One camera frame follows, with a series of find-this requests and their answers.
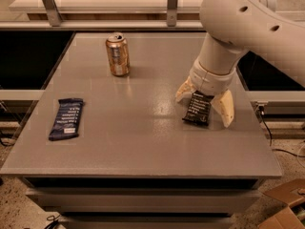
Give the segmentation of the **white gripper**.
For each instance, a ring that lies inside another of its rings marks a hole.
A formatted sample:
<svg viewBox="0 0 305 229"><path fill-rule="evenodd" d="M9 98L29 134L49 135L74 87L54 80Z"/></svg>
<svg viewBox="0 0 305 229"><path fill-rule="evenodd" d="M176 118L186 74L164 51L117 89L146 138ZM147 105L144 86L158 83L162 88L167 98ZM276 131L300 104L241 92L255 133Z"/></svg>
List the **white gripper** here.
<svg viewBox="0 0 305 229"><path fill-rule="evenodd" d="M228 128L234 120L234 99L228 89L235 73L236 69L225 75L210 73L196 59L190 69L189 77L177 90L175 101L180 102L190 97L195 91L205 95L215 95L211 105L221 116L224 127Z"/></svg>

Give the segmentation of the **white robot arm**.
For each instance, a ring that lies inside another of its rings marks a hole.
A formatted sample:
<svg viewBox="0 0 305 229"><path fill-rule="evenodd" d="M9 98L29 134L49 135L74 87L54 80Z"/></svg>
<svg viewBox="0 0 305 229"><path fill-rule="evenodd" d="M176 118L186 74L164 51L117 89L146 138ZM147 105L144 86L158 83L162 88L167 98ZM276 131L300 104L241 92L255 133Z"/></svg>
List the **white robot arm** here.
<svg viewBox="0 0 305 229"><path fill-rule="evenodd" d="M229 90L236 65L253 52L305 83L305 26L275 13L276 0L203 0L199 17L207 32L199 56L175 99L196 91L209 96L222 123L234 120L234 101Z"/></svg>

